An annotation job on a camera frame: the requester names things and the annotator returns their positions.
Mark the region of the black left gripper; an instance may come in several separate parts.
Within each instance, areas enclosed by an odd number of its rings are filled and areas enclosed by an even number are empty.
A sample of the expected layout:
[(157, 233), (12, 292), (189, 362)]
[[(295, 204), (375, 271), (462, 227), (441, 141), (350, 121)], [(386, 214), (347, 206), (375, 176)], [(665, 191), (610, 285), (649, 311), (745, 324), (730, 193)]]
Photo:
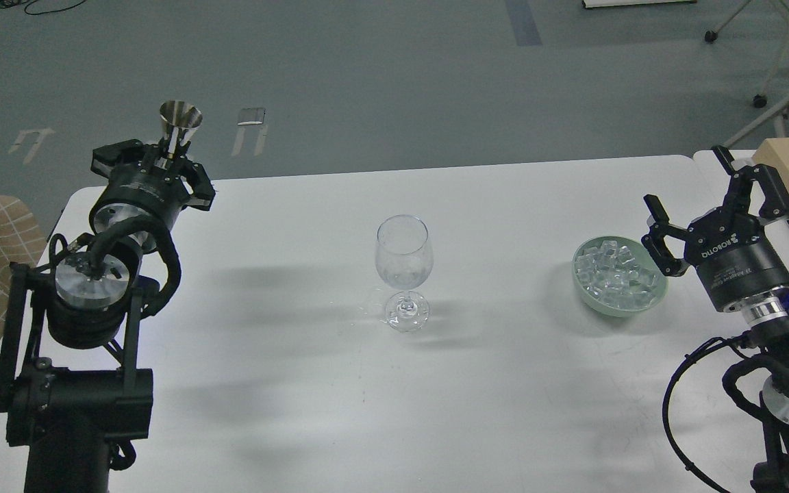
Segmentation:
[(171, 231), (183, 209), (211, 209), (216, 190), (201, 163), (188, 157), (173, 160), (179, 177), (173, 178), (155, 166), (159, 158), (158, 144), (135, 138), (92, 151), (90, 170), (108, 181), (90, 211), (93, 233), (101, 234), (132, 216), (149, 216)]

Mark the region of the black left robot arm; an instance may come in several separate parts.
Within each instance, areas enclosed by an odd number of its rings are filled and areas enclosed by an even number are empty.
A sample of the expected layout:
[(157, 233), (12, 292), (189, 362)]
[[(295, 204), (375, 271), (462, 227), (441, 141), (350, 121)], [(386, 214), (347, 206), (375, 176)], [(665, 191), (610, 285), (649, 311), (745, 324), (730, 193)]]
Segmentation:
[(25, 447), (25, 492), (106, 492), (147, 439), (153, 372), (138, 365), (141, 322), (181, 284), (172, 228), (215, 190), (186, 137), (99, 147), (107, 185), (90, 229), (50, 236), (39, 266), (13, 262), (0, 343), (5, 439)]

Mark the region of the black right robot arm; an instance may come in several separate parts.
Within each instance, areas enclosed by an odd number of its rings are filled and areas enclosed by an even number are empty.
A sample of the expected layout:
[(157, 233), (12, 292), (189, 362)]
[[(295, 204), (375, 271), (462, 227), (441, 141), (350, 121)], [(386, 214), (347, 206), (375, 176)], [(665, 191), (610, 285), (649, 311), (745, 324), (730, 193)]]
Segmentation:
[(723, 202), (688, 227), (671, 224), (654, 194), (646, 194), (649, 232), (641, 243), (666, 277), (694, 268), (717, 312), (741, 313), (748, 328), (715, 337), (685, 356), (666, 387), (662, 423), (685, 469), (716, 491), (677, 445), (669, 408), (675, 385), (689, 368), (720, 349), (741, 359), (721, 377), (734, 405), (763, 428), (765, 460), (753, 468), (755, 492), (789, 492), (789, 271), (765, 234), (765, 225), (789, 220), (789, 193), (779, 171), (766, 164), (738, 164), (727, 147), (712, 152), (729, 175)]

